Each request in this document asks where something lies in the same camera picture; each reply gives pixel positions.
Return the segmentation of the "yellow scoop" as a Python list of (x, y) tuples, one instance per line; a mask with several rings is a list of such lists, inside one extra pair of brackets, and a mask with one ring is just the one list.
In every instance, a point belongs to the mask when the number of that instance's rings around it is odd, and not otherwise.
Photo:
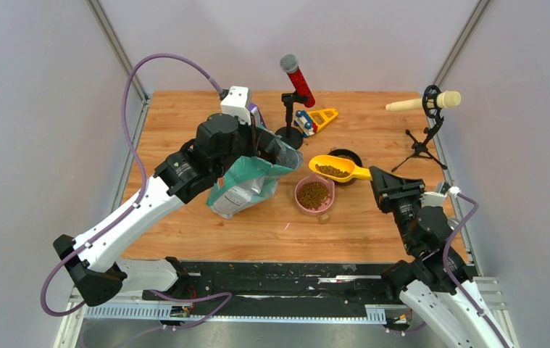
[(350, 159), (342, 157), (317, 155), (309, 161), (309, 169), (339, 183), (347, 183), (353, 179), (372, 180), (367, 168), (358, 166)]

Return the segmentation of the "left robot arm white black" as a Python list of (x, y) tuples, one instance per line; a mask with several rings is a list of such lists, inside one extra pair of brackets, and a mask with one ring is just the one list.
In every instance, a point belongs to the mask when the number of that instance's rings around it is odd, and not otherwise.
[(54, 242), (84, 303), (95, 307), (119, 293), (141, 290), (182, 299), (190, 282), (178, 262), (129, 260), (122, 258), (123, 252), (155, 223), (212, 188), (236, 160), (257, 157), (275, 163), (284, 148), (280, 137), (268, 130), (244, 125), (231, 115), (210, 115), (130, 201), (89, 231)]

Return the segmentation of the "green pet food bag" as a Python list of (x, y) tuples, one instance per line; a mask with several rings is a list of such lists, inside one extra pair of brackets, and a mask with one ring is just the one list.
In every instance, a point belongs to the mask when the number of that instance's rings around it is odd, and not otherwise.
[(279, 180), (301, 167), (300, 151), (278, 136), (282, 149), (276, 161), (242, 156), (237, 159), (209, 192), (207, 206), (219, 216), (231, 219), (274, 195)]

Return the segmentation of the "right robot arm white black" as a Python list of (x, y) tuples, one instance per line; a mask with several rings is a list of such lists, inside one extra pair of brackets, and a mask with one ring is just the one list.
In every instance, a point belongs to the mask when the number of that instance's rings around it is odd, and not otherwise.
[(406, 253), (413, 258), (382, 274), (384, 298), (402, 301), (448, 347), (513, 347), (452, 247), (464, 224), (451, 227), (443, 203), (459, 195), (459, 188), (440, 182), (426, 191), (421, 179), (402, 178), (375, 166), (369, 173), (378, 208), (393, 215)]

